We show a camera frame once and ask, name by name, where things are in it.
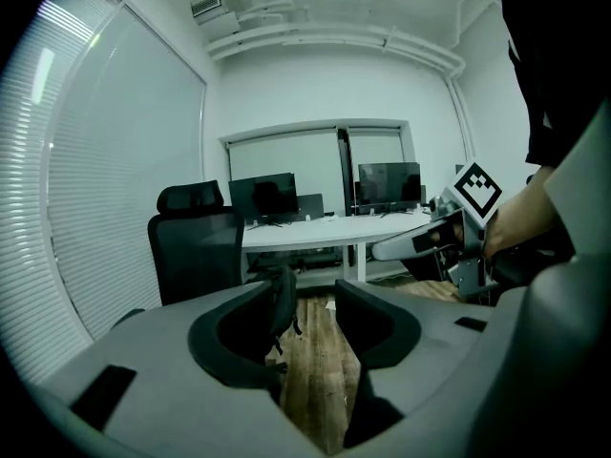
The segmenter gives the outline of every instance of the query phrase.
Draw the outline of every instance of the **white desk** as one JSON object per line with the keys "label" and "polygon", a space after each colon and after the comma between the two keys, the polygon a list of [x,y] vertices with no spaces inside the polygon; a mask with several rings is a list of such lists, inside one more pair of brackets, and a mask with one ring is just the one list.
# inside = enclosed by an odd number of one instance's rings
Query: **white desk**
{"label": "white desk", "polygon": [[242,241],[245,253],[290,251],[293,249],[343,246],[344,277],[348,277],[348,246],[356,245],[357,279],[365,281],[365,244],[391,238],[416,229],[431,220],[428,214],[390,214],[338,218],[329,222],[321,219],[293,222],[283,227],[265,225],[249,231],[246,226]]}

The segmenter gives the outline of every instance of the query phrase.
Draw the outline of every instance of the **window blinds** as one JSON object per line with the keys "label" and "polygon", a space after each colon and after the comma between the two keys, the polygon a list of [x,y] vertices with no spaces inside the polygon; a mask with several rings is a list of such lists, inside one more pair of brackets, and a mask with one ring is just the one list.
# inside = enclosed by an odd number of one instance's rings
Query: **window blinds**
{"label": "window blinds", "polygon": [[205,85],[127,9],[90,47],[53,137],[49,215],[57,262],[97,339],[160,305],[147,223],[171,185],[202,181]]}
{"label": "window blinds", "polygon": [[49,129],[71,68],[116,0],[47,0],[0,79],[0,337],[39,382],[91,340],[61,284],[46,224]]}
{"label": "window blinds", "polygon": [[359,181],[360,164],[405,161],[398,130],[371,129],[357,132],[350,129],[349,134],[354,181]]}
{"label": "window blinds", "polygon": [[230,145],[229,157],[231,179],[294,173],[298,196],[323,194],[325,212],[346,212],[335,129],[236,142]]}

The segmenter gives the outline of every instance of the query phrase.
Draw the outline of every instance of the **chair headrest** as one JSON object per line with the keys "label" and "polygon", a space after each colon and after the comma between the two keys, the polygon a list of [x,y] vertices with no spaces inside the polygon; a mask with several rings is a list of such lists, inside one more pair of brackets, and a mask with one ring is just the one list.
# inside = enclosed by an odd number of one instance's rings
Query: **chair headrest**
{"label": "chair headrest", "polygon": [[157,200],[157,210],[165,216],[184,216],[214,212],[224,204],[216,180],[168,187]]}

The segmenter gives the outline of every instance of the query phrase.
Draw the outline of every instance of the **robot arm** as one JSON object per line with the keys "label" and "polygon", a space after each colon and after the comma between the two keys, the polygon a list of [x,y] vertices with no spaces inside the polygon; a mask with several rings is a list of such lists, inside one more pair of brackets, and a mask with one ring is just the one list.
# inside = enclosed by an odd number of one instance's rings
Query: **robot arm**
{"label": "robot arm", "polygon": [[[411,260],[435,254],[442,278],[458,287],[461,298],[467,299],[495,286],[485,271],[482,256],[485,229],[495,213],[502,191],[473,160],[465,166],[444,190],[431,200],[432,221],[418,229],[374,244],[372,255],[377,260]],[[463,240],[453,235],[453,226],[461,223]],[[432,241],[432,233],[439,241]],[[452,248],[454,260],[443,255]]]}

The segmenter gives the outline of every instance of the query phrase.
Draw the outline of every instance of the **wooden floor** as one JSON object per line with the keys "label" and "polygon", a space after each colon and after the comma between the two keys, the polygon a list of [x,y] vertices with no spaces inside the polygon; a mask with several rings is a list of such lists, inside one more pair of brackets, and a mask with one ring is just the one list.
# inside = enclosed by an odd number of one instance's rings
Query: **wooden floor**
{"label": "wooden floor", "polygon": [[[459,301],[455,287],[449,283],[415,282],[407,277],[376,284],[423,297]],[[334,301],[333,288],[309,288],[298,294],[297,316],[303,334],[297,336],[291,327],[281,338],[284,354],[280,356],[273,349],[266,360],[267,364],[288,363],[281,408],[301,432],[331,455],[343,449],[360,363],[335,322],[335,311],[326,308]]]}

